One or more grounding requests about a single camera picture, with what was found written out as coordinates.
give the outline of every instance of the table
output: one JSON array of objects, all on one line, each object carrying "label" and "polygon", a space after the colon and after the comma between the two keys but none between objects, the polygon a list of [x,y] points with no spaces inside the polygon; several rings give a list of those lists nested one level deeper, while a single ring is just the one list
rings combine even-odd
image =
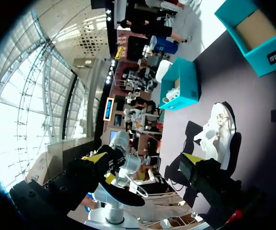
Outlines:
[{"label": "table", "polygon": [[276,210],[276,71],[258,78],[231,36],[225,32],[196,60],[201,86],[199,103],[165,111],[159,172],[194,211],[214,228],[216,212],[188,186],[178,171],[179,156],[204,157],[193,137],[210,118],[212,105],[226,101],[236,120],[228,171],[246,190],[254,185],[267,201],[256,214],[265,218]]}]

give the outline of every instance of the cardboard box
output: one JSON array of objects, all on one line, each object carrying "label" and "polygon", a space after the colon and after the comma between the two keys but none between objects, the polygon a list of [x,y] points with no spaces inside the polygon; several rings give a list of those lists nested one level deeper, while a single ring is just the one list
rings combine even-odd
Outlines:
[{"label": "cardboard box", "polygon": [[276,29],[267,17],[257,9],[235,28],[249,50],[276,36]]},{"label": "cardboard box", "polygon": [[276,70],[276,29],[253,0],[226,0],[215,15],[258,77]]},{"label": "cardboard box", "polygon": [[174,82],[174,88],[176,89],[177,87],[180,86],[180,79],[178,78],[175,82]]}]

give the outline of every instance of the white chair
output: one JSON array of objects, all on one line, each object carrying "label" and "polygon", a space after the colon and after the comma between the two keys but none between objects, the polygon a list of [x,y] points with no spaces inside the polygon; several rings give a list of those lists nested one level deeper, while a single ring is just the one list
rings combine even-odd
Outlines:
[{"label": "white chair", "polygon": [[171,65],[172,65],[172,62],[168,60],[162,60],[160,62],[155,76],[155,79],[157,82],[161,83],[163,76],[166,74],[166,72],[168,71]]}]

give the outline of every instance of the yellow label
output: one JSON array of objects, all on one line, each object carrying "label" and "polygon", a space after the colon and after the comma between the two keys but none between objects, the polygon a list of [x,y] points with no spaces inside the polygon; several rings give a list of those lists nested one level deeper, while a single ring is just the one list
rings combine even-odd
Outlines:
[{"label": "yellow label", "polygon": [[190,155],[188,153],[183,153],[194,165],[196,165],[197,162],[199,161],[204,161],[205,159],[200,158],[200,157],[196,157],[193,155]]},{"label": "yellow label", "polygon": [[120,46],[118,48],[117,54],[115,55],[116,60],[120,60],[123,50],[124,50],[124,46]]}]

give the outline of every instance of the floor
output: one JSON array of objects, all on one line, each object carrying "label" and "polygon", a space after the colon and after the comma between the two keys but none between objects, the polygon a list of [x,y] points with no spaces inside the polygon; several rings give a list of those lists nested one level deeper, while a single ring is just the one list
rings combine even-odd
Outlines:
[{"label": "floor", "polygon": [[[224,2],[225,0],[193,0],[182,12],[177,13],[172,24],[173,32],[183,37],[192,36],[192,41],[190,44],[180,44],[176,54],[171,55],[171,62],[176,57],[190,61],[195,60],[226,31],[226,28],[214,15]],[[151,96],[151,100],[157,106],[159,105],[160,93],[161,85],[158,84]]]}]

